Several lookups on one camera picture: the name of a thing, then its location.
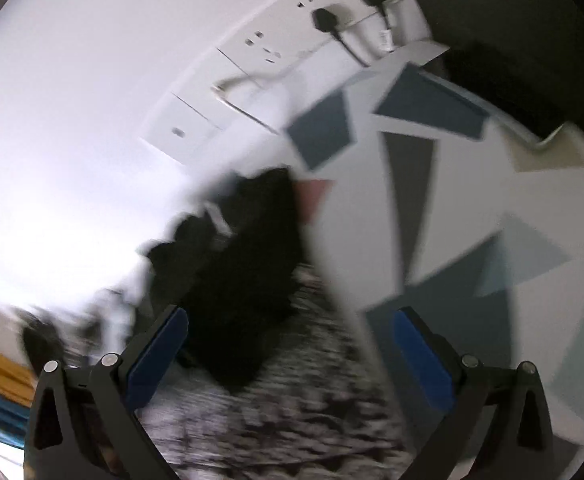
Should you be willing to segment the white wall socket panel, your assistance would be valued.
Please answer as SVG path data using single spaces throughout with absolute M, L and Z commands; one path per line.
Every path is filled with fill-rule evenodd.
M 293 118 L 360 68 L 313 27 L 319 8 L 339 18 L 367 63 L 431 34 L 417 0 L 387 1 L 391 30 L 361 0 L 267 0 L 169 87 L 143 126 L 144 144 L 187 167 L 253 162 L 277 148 Z

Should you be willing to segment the geometric patterned bed sheet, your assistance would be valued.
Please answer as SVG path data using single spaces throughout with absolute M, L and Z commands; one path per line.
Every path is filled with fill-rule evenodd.
M 421 74 L 442 51 L 362 70 L 327 47 L 285 76 L 311 247 L 415 442 L 441 412 L 398 350 L 404 306 L 488 365 L 536 364 L 563 450 L 584 458 L 584 136 L 527 148 Z

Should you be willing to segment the black white patterned garment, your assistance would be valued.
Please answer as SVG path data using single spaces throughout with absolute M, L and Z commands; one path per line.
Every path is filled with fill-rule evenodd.
M 143 306 L 189 320 L 141 413 L 181 479 L 397 479 L 403 421 L 305 252 L 286 168 L 239 178 L 144 253 Z

